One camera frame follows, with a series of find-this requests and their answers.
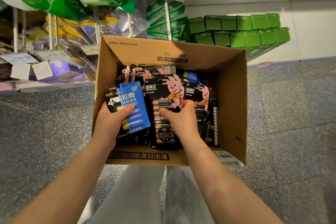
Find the forearm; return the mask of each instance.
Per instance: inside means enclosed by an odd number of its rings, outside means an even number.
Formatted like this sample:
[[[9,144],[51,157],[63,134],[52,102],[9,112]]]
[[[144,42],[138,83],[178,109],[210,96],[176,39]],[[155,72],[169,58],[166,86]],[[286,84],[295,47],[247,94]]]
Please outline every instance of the forearm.
[[[107,149],[91,140],[13,223],[77,223],[102,172]]]
[[[183,146],[215,223],[282,223],[256,194],[217,159],[200,137],[185,140]]]

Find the speckled floor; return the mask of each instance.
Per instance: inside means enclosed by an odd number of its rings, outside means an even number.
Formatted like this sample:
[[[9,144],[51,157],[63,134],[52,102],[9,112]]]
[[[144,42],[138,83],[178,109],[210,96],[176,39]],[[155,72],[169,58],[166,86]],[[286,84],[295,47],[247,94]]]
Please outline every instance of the speckled floor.
[[[248,165],[233,171],[285,223],[328,223],[336,161],[336,61],[250,70]],[[7,223],[90,139],[93,87],[0,97],[0,223]],[[126,166],[105,166],[97,209]],[[164,202],[165,179],[162,184]]]

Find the human arm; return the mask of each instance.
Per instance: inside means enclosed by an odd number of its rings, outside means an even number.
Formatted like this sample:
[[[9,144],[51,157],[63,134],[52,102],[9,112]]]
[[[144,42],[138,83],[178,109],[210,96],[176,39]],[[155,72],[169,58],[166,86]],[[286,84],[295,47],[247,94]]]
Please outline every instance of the human arm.
[[[132,104],[112,114],[104,103],[90,142],[12,223],[77,223],[116,145],[121,121],[133,109]]]
[[[191,171],[211,216],[219,223],[283,223],[245,183],[221,163],[198,134],[195,104],[184,100],[179,113],[160,109],[180,138]]]

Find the terrazzo floor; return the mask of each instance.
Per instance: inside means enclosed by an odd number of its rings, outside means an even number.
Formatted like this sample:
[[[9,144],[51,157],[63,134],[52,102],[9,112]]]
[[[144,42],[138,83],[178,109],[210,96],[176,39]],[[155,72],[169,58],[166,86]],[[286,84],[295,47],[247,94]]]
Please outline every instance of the terrazzo floor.
[[[336,61],[248,71],[248,163],[233,171],[285,223],[328,223],[324,184],[336,168],[335,86]],[[0,97],[0,223],[89,141],[93,96],[93,87],[81,87]],[[105,165],[95,209],[125,168]]]

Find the barcode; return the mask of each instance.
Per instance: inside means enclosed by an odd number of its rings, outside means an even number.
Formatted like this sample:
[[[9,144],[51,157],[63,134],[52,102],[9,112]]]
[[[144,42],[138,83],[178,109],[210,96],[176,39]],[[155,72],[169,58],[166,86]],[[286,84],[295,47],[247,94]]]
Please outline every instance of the barcode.
[[[167,153],[113,151],[108,158],[169,160]]]
[[[241,167],[241,164],[238,161],[224,162],[224,165],[226,165],[227,167]]]
[[[233,158],[231,155],[228,155],[228,154],[219,154],[219,155],[216,155],[218,158]]]

